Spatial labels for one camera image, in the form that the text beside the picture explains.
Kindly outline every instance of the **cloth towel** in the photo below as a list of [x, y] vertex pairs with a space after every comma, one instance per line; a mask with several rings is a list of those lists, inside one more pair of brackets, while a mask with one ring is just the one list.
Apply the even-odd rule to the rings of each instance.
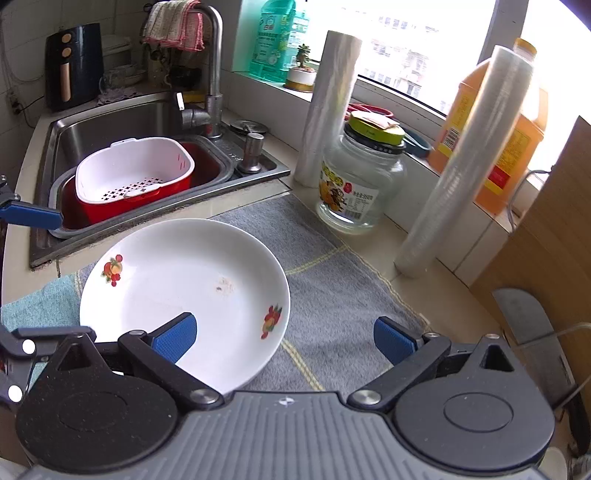
[[[257, 202], [215, 219], [261, 240], [279, 260], [290, 286], [291, 313], [285, 337], [246, 389], [331, 390], [346, 397], [391, 366], [374, 345], [376, 318], [386, 315], [422, 333], [420, 318], [390, 283], [295, 196]], [[93, 266], [4, 305], [3, 324], [8, 330], [78, 325], [83, 286]]]
[[203, 16], [192, 11], [199, 0], [171, 0], [154, 4], [144, 27], [144, 41], [179, 50], [203, 50]]

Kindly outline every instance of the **glass jar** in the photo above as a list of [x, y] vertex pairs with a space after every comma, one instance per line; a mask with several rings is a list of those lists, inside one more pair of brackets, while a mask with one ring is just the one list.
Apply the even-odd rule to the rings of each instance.
[[[391, 119], [383, 118], [388, 120], [379, 119], [383, 125], [392, 125]], [[372, 229], [406, 177], [404, 130], [394, 122], [376, 134], [375, 125], [364, 120], [360, 123], [359, 117], [352, 116], [343, 134], [323, 155], [316, 211], [325, 223], [343, 233]]]

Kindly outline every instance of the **power outlet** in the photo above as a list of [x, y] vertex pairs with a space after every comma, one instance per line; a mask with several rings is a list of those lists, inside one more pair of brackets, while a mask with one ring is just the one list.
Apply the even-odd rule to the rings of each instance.
[[21, 101], [18, 99], [18, 95], [14, 88], [11, 88], [6, 92], [6, 102], [10, 110], [12, 110], [13, 115], [18, 115], [22, 112]]

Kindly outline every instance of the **air fryer handle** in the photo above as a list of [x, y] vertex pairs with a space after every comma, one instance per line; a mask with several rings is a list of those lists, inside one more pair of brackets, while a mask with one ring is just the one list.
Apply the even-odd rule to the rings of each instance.
[[60, 65], [61, 101], [68, 102], [72, 98], [72, 79], [70, 78], [70, 62]]

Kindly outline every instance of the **plastic wrap roll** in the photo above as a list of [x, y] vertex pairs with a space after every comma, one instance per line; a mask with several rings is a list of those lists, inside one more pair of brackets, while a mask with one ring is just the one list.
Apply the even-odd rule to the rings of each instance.
[[332, 30], [326, 34], [295, 168], [295, 179], [306, 187], [318, 186], [322, 151], [343, 128], [361, 43], [352, 35]]
[[407, 277], [422, 275], [476, 196], [509, 140], [533, 66], [496, 46], [462, 136], [394, 261]]

